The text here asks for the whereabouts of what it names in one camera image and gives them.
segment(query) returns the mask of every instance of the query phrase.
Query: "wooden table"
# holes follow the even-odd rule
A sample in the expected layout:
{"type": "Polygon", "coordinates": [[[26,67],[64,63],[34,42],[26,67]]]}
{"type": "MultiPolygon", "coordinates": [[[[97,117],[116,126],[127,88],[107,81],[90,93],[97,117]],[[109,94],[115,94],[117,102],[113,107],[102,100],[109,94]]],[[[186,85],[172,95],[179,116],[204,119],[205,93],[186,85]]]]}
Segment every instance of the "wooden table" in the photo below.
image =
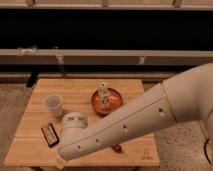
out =
{"type": "MultiPolygon", "coordinates": [[[[60,135],[61,119],[55,118],[42,105],[45,96],[60,94],[64,113],[79,111],[92,125],[100,117],[94,113],[90,99],[102,82],[118,90],[124,104],[144,92],[141,80],[135,79],[40,79],[23,114],[4,164],[6,166],[56,166],[57,145],[49,148],[41,126],[52,122],[60,135]]],[[[69,166],[159,166],[153,134],[122,144],[123,154],[107,148],[68,162],[69,166]]]]}

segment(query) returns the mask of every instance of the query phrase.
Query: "wire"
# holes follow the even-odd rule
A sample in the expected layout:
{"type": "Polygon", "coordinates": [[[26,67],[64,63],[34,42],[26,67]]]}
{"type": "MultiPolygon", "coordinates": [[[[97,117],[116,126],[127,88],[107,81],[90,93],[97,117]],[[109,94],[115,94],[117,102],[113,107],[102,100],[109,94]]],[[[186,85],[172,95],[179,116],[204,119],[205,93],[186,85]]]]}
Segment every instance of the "wire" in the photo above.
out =
{"type": "Polygon", "coordinates": [[[204,154],[206,156],[206,159],[208,161],[209,164],[211,164],[211,160],[209,159],[209,156],[208,156],[208,153],[207,153],[207,145],[209,143],[209,138],[206,139],[205,143],[204,143],[204,146],[203,146],[203,150],[204,150],[204,154]]]}

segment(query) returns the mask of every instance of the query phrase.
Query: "paper cup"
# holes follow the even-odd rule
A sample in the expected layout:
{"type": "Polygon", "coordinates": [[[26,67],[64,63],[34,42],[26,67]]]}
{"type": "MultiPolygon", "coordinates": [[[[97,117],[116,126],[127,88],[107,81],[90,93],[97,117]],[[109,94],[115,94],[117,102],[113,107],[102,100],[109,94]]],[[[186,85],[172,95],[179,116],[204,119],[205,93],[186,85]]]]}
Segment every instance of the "paper cup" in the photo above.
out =
{"type": "Polygon", "coordinates": [[[47,108],[55,117],[60,117],[63,114],[62,98],[58,94],[48,95],[43,102],[45,108],[47,108]]]}

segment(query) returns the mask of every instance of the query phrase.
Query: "concrete floor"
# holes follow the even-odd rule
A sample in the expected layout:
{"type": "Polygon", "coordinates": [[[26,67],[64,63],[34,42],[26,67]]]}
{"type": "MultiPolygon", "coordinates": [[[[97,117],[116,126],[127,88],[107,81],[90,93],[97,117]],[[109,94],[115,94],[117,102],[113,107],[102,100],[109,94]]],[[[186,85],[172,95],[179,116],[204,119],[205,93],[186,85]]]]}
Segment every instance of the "concrete floor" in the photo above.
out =
{"type": "MultiPolygon", "coordinates": [[[[152,85],[145,84],[145,89],[152,85]]],[[[0,84],[0,171],[30,171],[25,167],[5,167],[4,158],[10,147],[13,135],[32,93],[25,84],[0,84]]],[[[198,122],[178,124],[155,133],[160,167],[142,168],[66,168],[79,171],[205,171],[209,164],[203,153],[206,136],[198,122]]],[[[56,168],[44,168],[53,171],[56,168]]]]}

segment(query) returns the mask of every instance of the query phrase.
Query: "red plate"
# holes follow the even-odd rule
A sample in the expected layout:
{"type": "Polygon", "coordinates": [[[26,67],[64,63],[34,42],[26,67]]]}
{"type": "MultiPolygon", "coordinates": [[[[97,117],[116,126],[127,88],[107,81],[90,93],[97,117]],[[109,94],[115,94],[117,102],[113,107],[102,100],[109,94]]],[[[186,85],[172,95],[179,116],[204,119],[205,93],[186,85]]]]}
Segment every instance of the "red plate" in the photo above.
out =
{"type": "Polygon", "coordinates": [[[91,98],[94,110],[102,115],[108,115],[122,105],[122,97],[120,93],[112,88],[108,88],[108,90],[109,90],[109,107],[107,108],[101,107],[98,90],[92,95],[91,98]]]}

